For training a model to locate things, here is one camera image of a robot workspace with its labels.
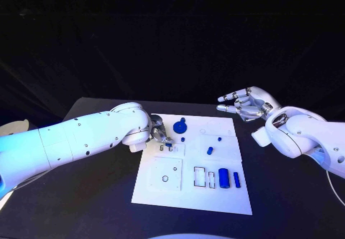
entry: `table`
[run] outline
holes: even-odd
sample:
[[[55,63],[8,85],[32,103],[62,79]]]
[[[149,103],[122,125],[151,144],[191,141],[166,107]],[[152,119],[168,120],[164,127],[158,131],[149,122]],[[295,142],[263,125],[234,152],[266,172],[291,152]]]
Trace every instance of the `table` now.
[[[65,117],[107,111],[125,100],[81,98]],[[234,238],[341,238],[345,208],[325,170],[306,156],[291,159],[262,148],[244,123],[215,105],[139,102],[148,113],[233,117],[243,155],[253,216],[132,203],[142,152],[119,144],[54,169],[15,191],[0,211],[0,236],[32,238],[151,238],[200,233]],[[345,199],[345,179],[331,175]]]

